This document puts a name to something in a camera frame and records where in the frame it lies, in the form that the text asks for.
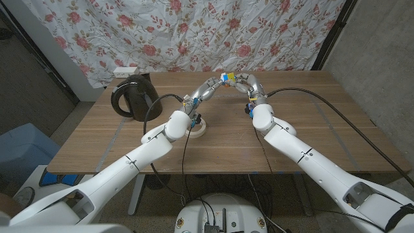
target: white tape roll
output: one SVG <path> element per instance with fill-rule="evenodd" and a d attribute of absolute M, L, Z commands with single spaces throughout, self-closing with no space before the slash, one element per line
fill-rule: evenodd
<path fill-rule="evenodd" d="M 191 131 L 191 133 L 190 133 L 187 129 L 186 130 L 186 136 L 188 137 L 188 133 L 190 133 L 190 138 L 191 139 L 201 137 L 206 132 L 206 122 L 204 121 L 203 118 L 201 119 L 200 125 L 201 125 L 201 129 L 198 130 L 198 131 Z"/>

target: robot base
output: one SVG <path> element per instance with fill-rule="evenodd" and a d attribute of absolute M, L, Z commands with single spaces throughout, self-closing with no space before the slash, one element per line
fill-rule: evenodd
<path fill-rule="evenodd" d="M 207 213 L 200 200 L 188 203 L 179 213 L 175 222 L 175 233 L 182 232 L 267 232 L 265 218 L 259 209 L 245 199 L 233 194 L 206 194 L 201 197 L 210 204 L 215 216 L 206 205 L 210 222 L 207 224 Z"/>

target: backdrop fabric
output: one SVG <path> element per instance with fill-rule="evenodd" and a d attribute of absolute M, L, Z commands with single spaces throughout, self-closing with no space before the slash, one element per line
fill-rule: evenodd
<path fill-rule="evenodd" d="M 309 70 L 345 0 L 23 0 L 89 83 L 140 72 Z"/>

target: power strip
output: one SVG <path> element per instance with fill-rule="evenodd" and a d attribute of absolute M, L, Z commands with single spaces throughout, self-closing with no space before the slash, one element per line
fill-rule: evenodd
<path fill-rule="evenodd" d="M 138 67 L 117 67 L 114 70 L 115 78 L 128 78 L 133 74 L 139 74 Z"/>

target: black kettle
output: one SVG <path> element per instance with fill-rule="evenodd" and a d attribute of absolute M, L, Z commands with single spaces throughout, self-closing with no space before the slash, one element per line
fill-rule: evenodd
<path fill-rule="evenodd" d="M 124 96 L 128 110 L 124 111 L 119 106 L 119 99 Z M 133 117 L 143 122 L 148 109 L 158 98 L 157 91 L 151 83 L 149 74 L 134 74 L 114 88 L 111 95 L 111 104 L 114 110 L 123 117 Z M 162 112 L 161 103 L 158 101 L 149 114 L 148 120 L 153 120 Z"/>

